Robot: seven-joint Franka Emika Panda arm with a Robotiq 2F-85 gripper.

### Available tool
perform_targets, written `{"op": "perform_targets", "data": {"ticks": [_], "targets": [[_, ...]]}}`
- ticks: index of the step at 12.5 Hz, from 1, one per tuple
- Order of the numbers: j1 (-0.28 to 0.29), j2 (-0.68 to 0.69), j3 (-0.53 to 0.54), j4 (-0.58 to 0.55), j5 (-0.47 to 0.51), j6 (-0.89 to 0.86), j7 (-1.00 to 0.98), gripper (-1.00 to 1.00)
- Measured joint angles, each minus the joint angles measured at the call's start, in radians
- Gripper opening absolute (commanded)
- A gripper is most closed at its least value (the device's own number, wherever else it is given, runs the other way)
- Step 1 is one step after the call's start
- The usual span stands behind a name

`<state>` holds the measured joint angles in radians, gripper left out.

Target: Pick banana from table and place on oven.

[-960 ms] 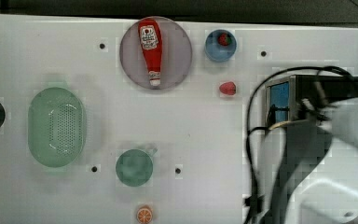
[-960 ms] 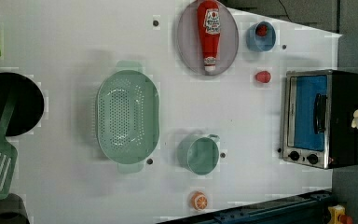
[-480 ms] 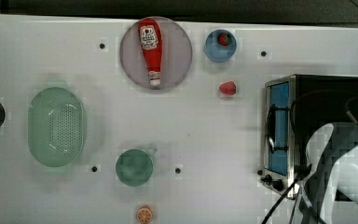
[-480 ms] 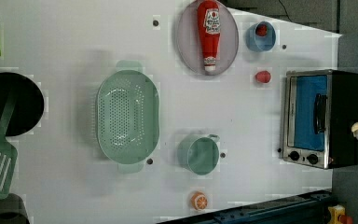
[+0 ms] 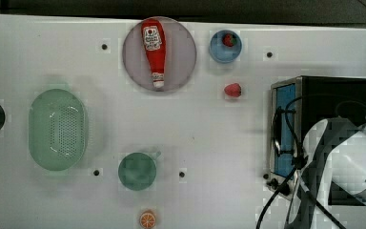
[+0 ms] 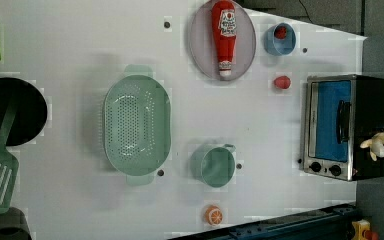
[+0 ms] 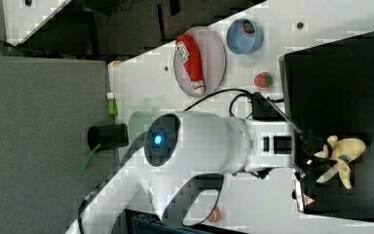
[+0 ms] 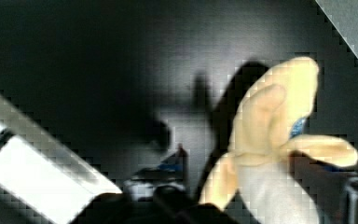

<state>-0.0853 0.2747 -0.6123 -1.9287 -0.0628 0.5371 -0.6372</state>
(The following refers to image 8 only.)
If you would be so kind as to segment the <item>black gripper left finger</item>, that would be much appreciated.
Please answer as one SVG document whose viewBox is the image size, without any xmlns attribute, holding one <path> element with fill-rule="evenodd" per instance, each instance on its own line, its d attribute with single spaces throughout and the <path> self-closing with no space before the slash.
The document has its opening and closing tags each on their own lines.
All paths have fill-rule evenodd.
<svg viewBox="0 0 358 224">
<path fill-rule="evenodd" d="M 155 167 L 124 182 L 120 193 L 102 193 L 71 224 L 239 224 L 211 203 L 187 194 L 188 154 L 179 147 Z"/>
</svg>

